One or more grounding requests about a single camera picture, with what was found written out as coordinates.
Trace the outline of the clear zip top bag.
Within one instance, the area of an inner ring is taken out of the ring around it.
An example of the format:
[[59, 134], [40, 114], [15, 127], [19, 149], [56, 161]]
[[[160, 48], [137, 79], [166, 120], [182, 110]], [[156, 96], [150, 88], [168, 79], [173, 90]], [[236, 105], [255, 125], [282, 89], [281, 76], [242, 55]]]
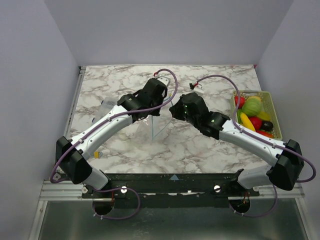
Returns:
[[171, 101], [162, 107], [159, 116], [149, 115], [147, 118], [138, 122], [138, 128], [134, 133], [134, 140], [138, 144], [148, 146], [151, 144], [164, 144], [169, 136], [169, 127], [173, 117], [169, 108], [173, 106]]

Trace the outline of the yellow toy banana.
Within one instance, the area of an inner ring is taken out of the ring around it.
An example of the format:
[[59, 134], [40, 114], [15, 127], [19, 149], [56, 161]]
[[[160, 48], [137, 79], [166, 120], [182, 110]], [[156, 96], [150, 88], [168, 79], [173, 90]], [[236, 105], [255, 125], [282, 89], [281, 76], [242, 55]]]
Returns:
[[245, 113], [243, 113], [243, 112], [240, 113], [240, 119], [241, 119], [242, 125], [245, 128], [247, 128], [251, 131], [254, 131], [254, 132], [256, 131], [254, 125], [252, 124], [249, 117]]

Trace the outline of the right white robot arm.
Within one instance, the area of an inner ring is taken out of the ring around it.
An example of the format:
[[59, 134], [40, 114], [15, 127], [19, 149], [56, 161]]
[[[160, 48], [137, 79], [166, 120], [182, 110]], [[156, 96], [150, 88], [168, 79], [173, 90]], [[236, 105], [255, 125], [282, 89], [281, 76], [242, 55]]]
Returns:
[[195, 92], [183, 94], [170, 107], [173, 118], [186, 121], [200, 133], [216, 140], [234, 144], [266, 162], [266, 165], [236, 172], [230, 183], [230, 191], [241, 196], [248, 189], [274, 185], [291, 191], [304, 167], [300, 145], [289, 140], [287, 143], [262, 136], [237, 123], [225, 114], [210, 111], [204, 99]]

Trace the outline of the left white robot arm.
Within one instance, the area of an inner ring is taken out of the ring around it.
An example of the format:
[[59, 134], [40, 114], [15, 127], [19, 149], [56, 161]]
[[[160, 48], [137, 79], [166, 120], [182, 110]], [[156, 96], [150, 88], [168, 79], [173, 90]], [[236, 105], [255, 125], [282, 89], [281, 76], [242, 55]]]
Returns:
[[56, 142], [55, 166], [61, 168], [73, 184], [86, 184], [101, 198], [111, 191], [109, 178], [91, 166], [88, 159], [120, 130], [148, 116], [159, 116], [168, 95], [169, 78], [156, 76], [136, 93], [123, 95], [100, 120], [83, 132]]

